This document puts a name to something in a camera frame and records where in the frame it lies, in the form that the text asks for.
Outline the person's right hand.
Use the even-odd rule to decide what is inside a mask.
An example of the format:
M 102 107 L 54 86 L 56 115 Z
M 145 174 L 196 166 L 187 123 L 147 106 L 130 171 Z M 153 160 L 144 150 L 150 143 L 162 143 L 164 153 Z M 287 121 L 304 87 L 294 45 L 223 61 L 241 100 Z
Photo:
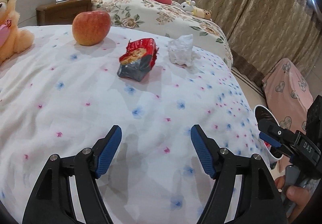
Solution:
M 293 212 L 288 217 L 288 223 L 292 223 L 301 214 L 305 206 L 310 201 L 311 195 L 305 188 L 289 186 L 287 189 L 287 198 L 296 204 Z

